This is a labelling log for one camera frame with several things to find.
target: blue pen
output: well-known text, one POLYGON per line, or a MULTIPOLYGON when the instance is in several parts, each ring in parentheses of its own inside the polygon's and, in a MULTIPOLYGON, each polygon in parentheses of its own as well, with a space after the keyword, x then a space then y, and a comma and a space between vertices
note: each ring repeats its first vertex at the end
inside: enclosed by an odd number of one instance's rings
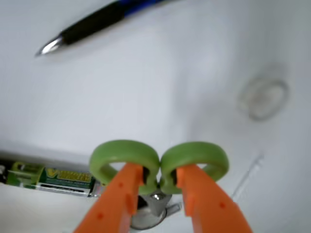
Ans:
POLYGON ((48 54, 60 47, 71 45, 162 1, 165 0, 115 1, 63 30, 56 38, 44 45, 36 55, 48 54))

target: battery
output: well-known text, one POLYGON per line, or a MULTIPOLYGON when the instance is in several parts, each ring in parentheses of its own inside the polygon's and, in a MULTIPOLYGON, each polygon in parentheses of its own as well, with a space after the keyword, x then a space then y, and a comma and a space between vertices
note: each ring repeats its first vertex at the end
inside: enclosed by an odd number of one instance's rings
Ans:
POLYGON ((89 172, 0 160, 0 183, 82 197, 99 197, 104 185, 89 172))

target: pen tip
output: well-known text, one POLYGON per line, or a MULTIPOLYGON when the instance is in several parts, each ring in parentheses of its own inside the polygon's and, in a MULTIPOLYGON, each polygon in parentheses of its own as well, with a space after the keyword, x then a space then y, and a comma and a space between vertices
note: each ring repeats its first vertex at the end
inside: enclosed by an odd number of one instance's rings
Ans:
POLYGON ((39 56, 41 56, 41 55, 42 55, 41 50, 35 53, 35 57, 39 57, 39 56))
POLYGON ((60 48, 63 45, 63 38, 58 36, 44 45, 36 54, 35 57, 48 54, 60 48))

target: white table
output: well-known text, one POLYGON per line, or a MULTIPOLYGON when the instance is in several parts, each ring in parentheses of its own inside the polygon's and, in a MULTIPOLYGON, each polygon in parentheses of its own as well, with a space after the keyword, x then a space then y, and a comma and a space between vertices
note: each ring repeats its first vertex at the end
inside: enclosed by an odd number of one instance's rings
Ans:
MULTIPOLYGON (((159 155, 185 141, 213 142, 230 159, 219 182, 229 195, 264 157, 239 199, 254 232, 303 232, 295 219, 307 222, 310 191, 303 183, 310 175, 311 2, 172 1, 34 58, 60 30, 106 3, 0 1, 0 149, 86 166, 93 149, 113 139, 145 142, 159 155), (273 63, 288 71, 290 101, 275 118, 253 122, 237 108, 238 95, 273 63)), ((4 233, 67 232, 90 206, 14 187, 0 192, 4 233)), ((180 214, 149 232, 191 232, 190 223, 180 214)))

